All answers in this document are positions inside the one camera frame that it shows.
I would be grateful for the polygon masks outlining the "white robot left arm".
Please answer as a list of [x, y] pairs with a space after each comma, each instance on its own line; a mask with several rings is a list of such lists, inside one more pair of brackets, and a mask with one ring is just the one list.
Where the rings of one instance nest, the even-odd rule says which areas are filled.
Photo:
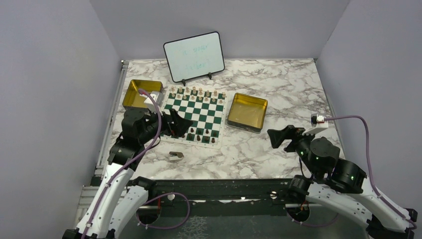
[[99, 189], [75, 229], [67, 229], [63, 238], [118, 238], [136, 209], [156, 200], [155, 181], [143, 177], [136, 178], [127, 195], [121, 197], [142, 157], [160, 135], [181, 137], [192, 124], [192, 120], [181, 117], [175, 109], [168, 114], [126, 110]]

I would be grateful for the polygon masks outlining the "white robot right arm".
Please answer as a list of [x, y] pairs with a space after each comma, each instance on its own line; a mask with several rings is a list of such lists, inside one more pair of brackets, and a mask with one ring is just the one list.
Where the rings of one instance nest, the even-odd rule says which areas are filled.
[[267, 131], [273, 148], [296, 153], [311, 173], [295, 175], [287, 189], [295, 203], [315, 203], [364, 227], [372, 239], [412, 239], [418, 213], [398, 206], [371, 185], [370, 176], [355, 163], [340, 158], [339, 147], [316, 138], [302, 127], [288, 125]]

